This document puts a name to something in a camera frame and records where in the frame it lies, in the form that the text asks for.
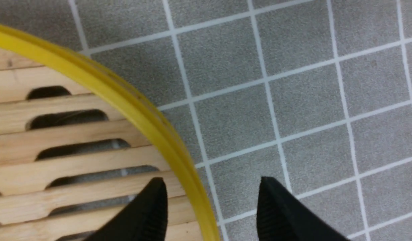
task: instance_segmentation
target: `wooden basket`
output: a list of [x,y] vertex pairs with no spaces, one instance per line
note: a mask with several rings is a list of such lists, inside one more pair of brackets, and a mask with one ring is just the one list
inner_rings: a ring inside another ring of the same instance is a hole
[[[26,37],[23,33],[14,32]],[[63,87],[70,95],[27,99],[36,90],[56,86]],[[130,107],[125,107],[123,102],[116,105],[105,101],[103,92],[98,90],[100,86],[96,87],[87,89],[37,60],[0,48],[0,241],[70,240],[67,237],[97,230],[124,204],[50,214],[74,205],[134,195],[153,177],[163,177],[167,186],[167,241],[218,240],[216,223],[206,194],[202,187],[198,187],[198,177],[190,177],[192,183],[186,182],[190,178],[181,177],[183,173],[194,170],[192,165],[181,167],[180,163],[169,160],[174,153],[166,151],[163,140],[155,138],[155,132],[145,134],[145,130],[139,128],[144,120],[134,120],[136,116],[133,117]],[[108,119],[33,129],[35,119],[39,117],[59,113],[76,115],[92,109],[105,113]],[[174,142],[180,145],[180,139],[171,134]],[[60,154],[37,160],[50,148],[105,140],[113,140],[112,143],[116,144],[116,139],[126,141],[129,147],[85,154]],[[153,166],[156,171],[50,186],[62,177],[146,165]],[[190,194],[194,189],[199,189],[201,195]]]

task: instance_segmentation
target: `yellow rim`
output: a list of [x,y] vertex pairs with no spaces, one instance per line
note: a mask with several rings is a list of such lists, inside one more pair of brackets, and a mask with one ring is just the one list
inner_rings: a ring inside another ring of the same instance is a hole
[[174,128],[146,97],[97,62],[2,25],[0,47],[61,72],[119,110],[169,163],[193,206],[203,239],[220,240],[209,199],[186,147]]

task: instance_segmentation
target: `tiled floor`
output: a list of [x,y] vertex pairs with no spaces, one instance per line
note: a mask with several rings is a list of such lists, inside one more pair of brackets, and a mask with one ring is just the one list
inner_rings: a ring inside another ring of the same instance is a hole
[[412,0],[0,0],[99,61],[185,140],[225,241],[261,175],[354,241],[412,241]]

